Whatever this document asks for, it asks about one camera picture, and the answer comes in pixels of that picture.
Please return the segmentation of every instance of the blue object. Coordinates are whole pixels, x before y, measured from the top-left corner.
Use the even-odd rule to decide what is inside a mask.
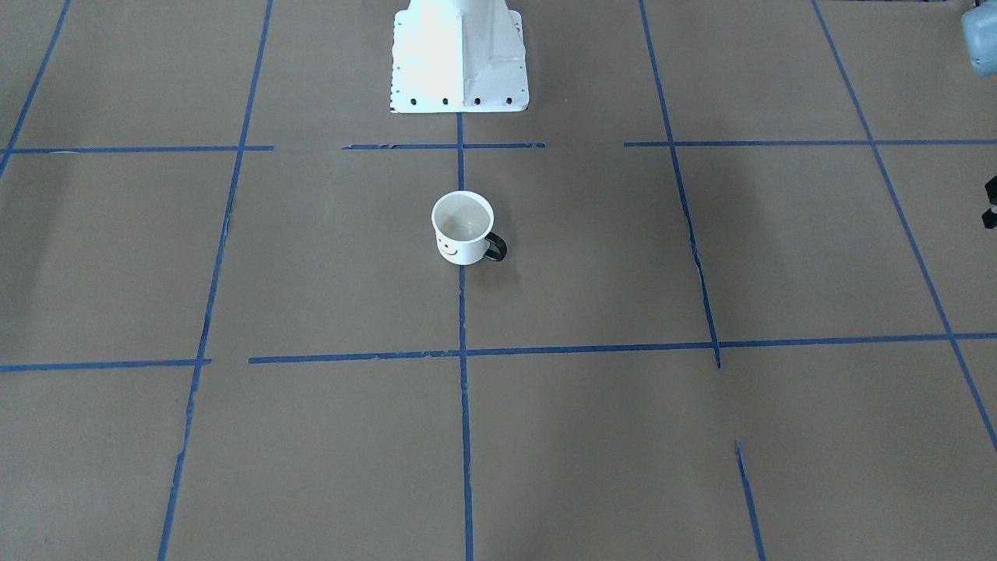
[[[979,76],[997,72],[997,2],[987,1],[962,15],[969,64]]]

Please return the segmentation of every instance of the grid square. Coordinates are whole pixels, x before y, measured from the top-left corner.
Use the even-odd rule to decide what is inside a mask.
[[[12,157],[2,362],[195,356],[231,173],[230,154]]]
[[[959,348],[992,423],[997,420],[997,340],[960,340]]]
[[[952,329],[997,331],[997,317],[983,305],[997,293],[997,233],[980,220],[990,208],[984,186],[997,175],[997,147],[882,146],[879,152]]]
[[[947,342],[729,349],[772,559],[988,560],[997,463]]]
[[[997,84],[973,74],[959,2],[822,2],[841,62],[878,140],[992,139]]]
[[[148,559],[189,368],[0,376],[0,559]]]
[[[464,559],[454,358],[204,369],[170,558]]]
[[[246,154],[208,355],[458,348],[458,272],[430,222],[456,157]]]
[[[507,4],[522,14],[529,110],[466,115],[467,142],[623,144],[664,135],[637,2]]]
[[[45,58],[62,0],[5,3],[0,17],[0,146],[14,133],[21,109]]]
[[[667,152],[470,151],[466,169],[509,247],[468,267],[469,347],[710,340]]]
[[[475,558],[755,559],[710,351],[472,357]]]
[[[76,2],[19,148],[233,145],[264,2]]]
[[[454,115],[391,109],[395,12],[407,2],[277,2],[249,131],[282,148],[453,143]]]
[[[869,148],[679,160],[721,339],[944,332]]]
[[[676,140],[865,139],[810,2],[648,4]]]

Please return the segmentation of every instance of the black object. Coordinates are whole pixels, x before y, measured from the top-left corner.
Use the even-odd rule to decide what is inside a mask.
[[[485,236],[485,239],[488,240],[490,244],[495,246],[494,249],[489,248],[485,252],[485,259],[489,259],[492,261],[501,261],[505,259],[505,254],[508,253],[508,248],[505,246],[505,240],[500,238],[499,235],[496,234],[495,232],[489,232],[489,234]]]
[[[997,177],[987,182],[987,198],[991,205],[997,207]],[[983,213],[983,226],[987,230],[997,228],[997,214],[994,214],[993,209]]]
[[[987,182],[987,197],[991,205],[997,205],[997,178]]]

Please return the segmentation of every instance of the blue tape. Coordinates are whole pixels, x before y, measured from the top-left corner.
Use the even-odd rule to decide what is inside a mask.
[[[803,140],[803,141],[675,141],[677,147],[723,147],[723,146],[868,146],[868,141],[835,141],[835,140]],[[665,148],[668,142],[625,142],[625,148]]]
[[[997,339],[997,333],[959,333],[960,339]],[[946,341],[951,337],[945,333],[926,333],[909,335],[877,335],[864,337],[812,337],[798,339],[757,339],[757,340],[721,340],[722,348],[758,348],[780,346],[819,346],[819,345],[850,345],[850,344],[884,344],[897,342]],[[342,362],[351,360],[397,360],[419,358],[447,358],[460,356],[509,356],[521,354],[583,354],[594,352],[641,352],[664,350],[695,350],[713,348],[712,341],[696,342],[664,342],[637,344],[602,344],[575,346],[526,346],[526,347],[495,347],[495,348],[464,348],[450,350],[418,350],[400,352],[356,352],[344,354],[303,354],[254,356],[248,360],[250,364],[282,364],[295,362]]]
[[[974,146],[997,145],[997,139],[950,139],[950,140],[889,140],[875,141],[880,146]]]
[[[456,150],[456,144],[351,144],[342,150]]]
[[[173,517],[176,513],[176,498],[179,494],[180,480],[183,475],[183,464],[186,459],[187,445],[190,442],[190,427],[193,423],[194,396],[200,385],[201,363],[207,349],[207,335],[211,328],[211,313],[214,309],[214,299],[218,292],[218,278],[221,275],[221,263],[225,255],[225,241],[228,238],[228,224],[232,218],[232,204],[235,200],[235,190],[238,186],[239,173],[242,169],[242,155],[245,152],[246,138],[249,135],[249,122],[252,118],[253,101],[256,97],[256,84],[259,81],[259,71],[263,64],[263,50],[266,47],[266,35],[270,28],[270,15],[273,12],[273,0],[267,0],[266,13],[263,16],[263,28],[260,31],[259,47],[256,50],[256,65],[253,67],[252,81],[249,84],[249,94],[246,99],[245,114],[242,118],[242,133],[239,135],[238,150],[235,152],[235,165],[232,169],[232,180],[228,186],[228,199],[225,203],[225,215],[221,222],[221,234],[218,238],[218,249],[214,257],[214,270],[211,273],[211,287],[207,293],[207,304],[204,307],[204,326],[201,330],[200,343],[197,346],[198,364],[193,368],[190,377],[190,393],[187,396],[186,420],[183,424],[183,445],[176,456],[176,466],[173,469],[172,486],[169,490],[169,503],[166,506],[166,519],[163,523],[163,537],[160,540],[159,561],[166,561],[169,549],[169,536],[172,531]]]
[[[56,48],[56,42],[59,41],[59,35],[62,33],[63,24],[66,23],[66,14],[69,12],[69,4],[71,0],[65,0],[63,2],[63,9],[59,13],[59,21],[56,22],[56,28],[52,31],[52,39],[49,40],[49,47],[45,50],[45,56],[42,58],[42,64],[38,67],[38,72],[35,74],[35,81],[31,83],[31,89],[28,90],[28,98],[24,100],[24,105],[21,107],[21,114],[17,117],[17,124],[14,125],[14,131],[10,135],[10,140],[7,142],[7,151],[4,152],[2,158],[0,158],[0,177],[3,176],[4,170],[7,169],[7,162],[10,161],[11,152],[17,145],[17,137],[21,135],[21,129],[24,127],[24,120],[28,117],[28,110],[31,109],[31,102],[35,100],[35,94],[38,93],[38,86],[42,83],[42,76],[45,75],[45,69],[49,66],[49,60],[52,59],[52,51]]]
[[[997,139],[947,139],[947,140],[888,140],[875,141],[880,146],[972,146],[997,145]],[[724,146],[870,146],[872,142],[839,141],[839,140],[803,140],[803,141],[675,141],[678,147],[724,147]],[[624,148],[667,148],[667,141],[625,142]]]
[[[865,136],[868,138],[869,144],[872,147],[872,153],[875,156],[876,164],[879,166],[879,172],[882,174],[883,181],[886,183],[886,188],[889,190],[889,196],[893,200],[893,207],[896,209],[896,213],[900,218],[900,224],[903,226],[903,231],[907,235],[907,241],[910,243],[910,248],[914,252],[914,257],[917,259],[917,265],[921,269],[921,275],[924,276],[924,282],[927,284],[928,291],[931,293],[931,299],[934,301],[935,309],[938,311],[938,317],[941,319],[942,325],[945,328],[945,334],[952,345],[952,350],[955,352],[956,360],[959,362],[959,367],[962,369],[962,374],[966,379],[966,384],[969,386],[970,394],[973,396],[973,401],[976,404],[976,410],[980,414],[980,418],[983,420],[983,426],[986,428],[987,434],[990,436],[990,443],[993,445],[994,451],[997,451],[997,433],[994,432],[993,423],[990,421],[990,415],[987,413],[983,400],[980,398],[979,391],[976,389],[976,383],[973,381],[973,376],[969,372],[969,367],[963,359],[958,339],[952,332],[952,326],[948,321],[948,317],[945,315],[945,308],[941,305],[941,300],[938,297],[937,290],[935,290],[934,282],[931,280],[931,275],[928,273],[924,257],[921,255],[921,251],[917,247],[917,241],[914,239],[913,230],[910,228],[910,223],[907,221],[907,216],[903,212],[900,199],[896,195],[896,190],[893,188],[893,181],[889,178],[889,173],[886,171],[886,165],[882,161],[879,148],[876,145],[875,139],[872,137],[872,130],[869,128],[868,121],[865,118],[865,113],[862,111],[862,107],[858,103],[858,96],[855,94],[855,89],[851,86],[851,80],[848,78],[848,73],[844,70],[844,63],[841,61],[841,56],[837,53],[837,47],[834,45],[834,39],[831,37],[831,30],[828,29],[828,23],[824,19],[824,14],[821,12],[821,7],[818,5],[817,0],[811,0],[811,4],[814,6],[814,11],[817,13],[818,21],[821,23],[821,28],[824,30],[824,36],[827,38],[828,45],[831,47],[831,53],[834,56],[834,61],[837,62],[837,68],[841,72],[841,77],[844,79],[844,85],[847,87],[848,94],[851,96],[851,102],[855,105],[855,111],[858,113],[858,119],[862,123],[862,128],[865,129]]]
[[[273,145],[247,146],[247,152],[270,152]],[[86,148],[17,148],[12,154],[130,154],[130,153],[162,153],[162,152],[235,152],[237,146],[120,146],[120,147],[86,147]]]
[[[997,339],[997,332],[955,333],[953,336],[959,340]]]
[[[0,372],[41,372],[49,370],[110,370],[129,368],[154,368],[174,366],[195,366],[210,364],[205,358],[185,358],[181,360],[119,360],[114,362],[51,362],[43,364],[0,364]]]
[[[460,288],[458,316],[461,339],[461,433],[464,443],[464,547],[466,561],[474,561],[475,517],[471,489],[471,409],[468,401],[468,322],[465,278],[465,266],[461,265],[458,272],[458,286]]]
[[[517,354],[583,354],[591,352],[634,352],[647,350],[690,350],[713,348],[710,341],[668,342],[647,344],[602,344],[580,346],[528,346],[519,348],[475,348],[468,350],[468,356],[508,356]]]
[[[729,340],[720,341],[724,348],[748,348],[765,346],[811,346],[835,344],[870,344],[884,342],[939,341],[948,340],[946,334],[924,335],[882,335],[869,337],[815,337],[802,339],[763,339],[763,340]]]
[[[706,277],[703,275],[703,264],[699,259],[699,249],[696,246],[696,232],[692,226],[692,214],[689,212],[689,201],[686,198],[685,185],[682,182],[682,170],[679,168],[679,155],[675,149],[675,137],[672,135],[672,123],[668,118],[668,104],[665,102],[665,90],[661,85],[661,74],[658,71],[658,57],[654,53],[654,41],[651,39],[651,28],[647,23],[647,9],[644,0],[639,0],[640,18],[644,24],[644,38],[647,41],[647,54],[651,58],[651,69],[654,71],[654,83],[658,89],[658,101],[661,104],[661,117],[665,124],[665,135],[668,137],[668,149],[672,155],[672,169],[675,172],[675,183],[679,189],[679,200],[682,202],[682,214],[685,215],[686,226],[689,229],[689,245],[692,248],[692,258],[696,263],[696,272],[699,274],[699,286],[703,293],[703,311],[706,314],[706,322],[710,328],[710,340],[713,341],[713,351],[717,359],[717,367],[723,366],[720,356],[720,344],[717,341],[717,328],[713,322],[713,312],[710,308],[710,293],[706,289]]]
[[[748,479],[748,470],[745,469],[744,453],[741,450],[741,440],[737,441],[738,449],[738,470],[741,472],[741,486],[745,491],[745,502],[748,503],[748,516],[751,518],[751,530],[755,536],[755,549],[758,552],[758,560],[765,561],[765,545],[762,543],[762,529],[758,524],[758,512],[755,509],[755,497],[751,492],[751,480]]]
[[[457,190],[458,191],[464,190],[464,114],[463,113],[457,113]]]
[[[464,114],[458,113],[458,119],[463,121]],[[496,143],[496,144],[351,144],[341,150],[519,150],[530,148],[546,148],[547,144],[537,143]]]
[[[507,144],[465,144],[467,150],[520,150],[530,148],[546,148],[547,144],[540,143],[507,143]]]
[[[290,364],[296,362],[347,362],[354,360],[402,360],[411,358],[445,358],[459,356],[458,350],[420,350],[403,352],[352,352],[348,354],[303,354],[291,356],[254,356],[249,364]]]

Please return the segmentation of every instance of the mug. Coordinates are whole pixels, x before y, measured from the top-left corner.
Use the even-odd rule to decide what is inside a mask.
[[[505,241],[492,232],[496,216],[492,205],[477,193],[454,191],[433,205],[437,250],[454,265],[470,265],[482,258],[505,259]]]

